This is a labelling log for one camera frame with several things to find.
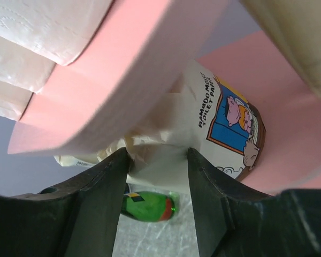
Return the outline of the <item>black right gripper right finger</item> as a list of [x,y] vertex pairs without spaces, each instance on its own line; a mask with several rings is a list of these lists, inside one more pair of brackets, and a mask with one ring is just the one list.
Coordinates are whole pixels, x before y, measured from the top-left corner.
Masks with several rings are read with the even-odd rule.
[[188,178],[200,256],[321,256],[321,189],[271,196],[188,150]]

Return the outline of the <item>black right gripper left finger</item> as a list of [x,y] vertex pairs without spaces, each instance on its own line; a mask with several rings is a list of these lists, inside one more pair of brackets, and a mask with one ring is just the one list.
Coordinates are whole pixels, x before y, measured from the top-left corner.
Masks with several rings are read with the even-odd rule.
[[40,193],[0,196],[0,256],[111,256],[129,166],[122,148]]

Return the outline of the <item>beige roll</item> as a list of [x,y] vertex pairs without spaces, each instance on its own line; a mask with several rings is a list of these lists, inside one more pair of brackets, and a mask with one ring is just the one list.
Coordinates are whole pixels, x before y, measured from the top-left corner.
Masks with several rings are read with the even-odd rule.
[[132,150],[137,145],[139,139],[136,137],[125,136],[122,139],[115,140],[106,148],[101,149],[91,154],[82,155],[56,155],[54,156],[56,162],[61,167],[85,167],[90,168],[100,163],[105,158],[119,150],[120,148],[126,148]]
[[189,148],[240,180],[255,166],[265,133],[257,109],[245,97],[191,61],[173,89],[127,136],[134,160],[127,181],[189,193]]

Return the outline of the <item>white paper towel roll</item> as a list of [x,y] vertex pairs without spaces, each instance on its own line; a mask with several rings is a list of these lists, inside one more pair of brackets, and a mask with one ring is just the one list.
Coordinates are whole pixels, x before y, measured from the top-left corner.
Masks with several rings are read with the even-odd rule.
[[31,91],[0,81],[0,116],[18,121],[32,95]]
[[40,92],[55,62],[0,36],[0,81]]
[[84,51],[112,1],[0,1],[0,36],[66,66]]

